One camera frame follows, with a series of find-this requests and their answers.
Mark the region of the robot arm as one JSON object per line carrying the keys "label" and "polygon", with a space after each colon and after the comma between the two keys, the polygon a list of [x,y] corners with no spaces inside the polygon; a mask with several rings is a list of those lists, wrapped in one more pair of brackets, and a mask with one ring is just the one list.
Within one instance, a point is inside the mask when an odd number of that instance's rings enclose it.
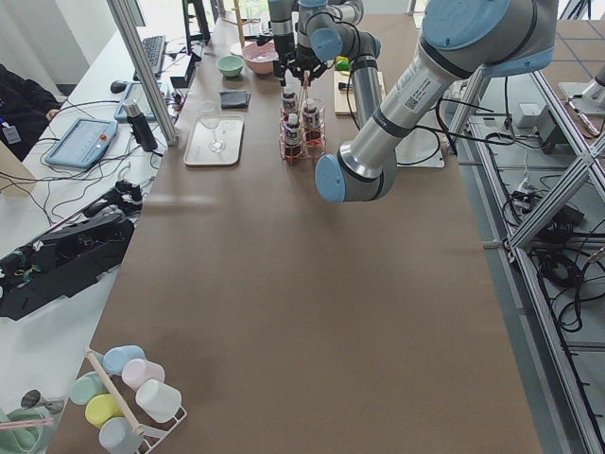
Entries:
{"label": "robot arm", "polygon": [[350,62],[357,124],[363,126],[382,101],[377,58],[380,42],[357,25],[361,1],[287,1],[268,3],[277,60],[274,75],[285,85],[290,73],[300,82],[319,78],[337,57]]}
{"label": "robot arm", "polygon": [[300,10],[310,15],[305,27],[318,57],[351,59],[361,123],[354,140],[317,163],[316,187],[329,202],[384,197],[396,174],[396,147],[454,81],[476,70],[491,78],[526,74],[553,58],[554,1],[431,1],[413,61],[383,95],[376,85],[379,42],[348,25],[328,25],[326,6],[302,1]]}

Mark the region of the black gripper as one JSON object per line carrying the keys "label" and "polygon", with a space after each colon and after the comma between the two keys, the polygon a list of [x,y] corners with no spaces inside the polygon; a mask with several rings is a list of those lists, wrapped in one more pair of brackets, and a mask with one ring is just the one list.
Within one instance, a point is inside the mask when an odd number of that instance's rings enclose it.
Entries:
{"label": "black gripper", "polygon": [[287,32],[285,35],[275,34],[275,50],[278,53],[278,60],[274,60],[273,74],[277,79],[281,79],[281,85],[286,86],[289,82],[296,81],[296,43],[293,32]]}
{"label": "black gripper", "polygon": [[310,45],[297,43],[296,63],[302,71],[310,71],[309,79],[318,79],[327,69],[326,62],[321,61]]}

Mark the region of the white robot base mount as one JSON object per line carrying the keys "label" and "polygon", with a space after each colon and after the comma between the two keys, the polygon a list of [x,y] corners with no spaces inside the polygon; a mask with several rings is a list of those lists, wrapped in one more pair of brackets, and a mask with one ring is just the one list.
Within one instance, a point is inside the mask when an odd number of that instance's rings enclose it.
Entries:
{"label": "white robot base mount", "polygon": [[395,149],[398,166],[443,168],[441,139],[436,132],[417,129],[403,139]]}

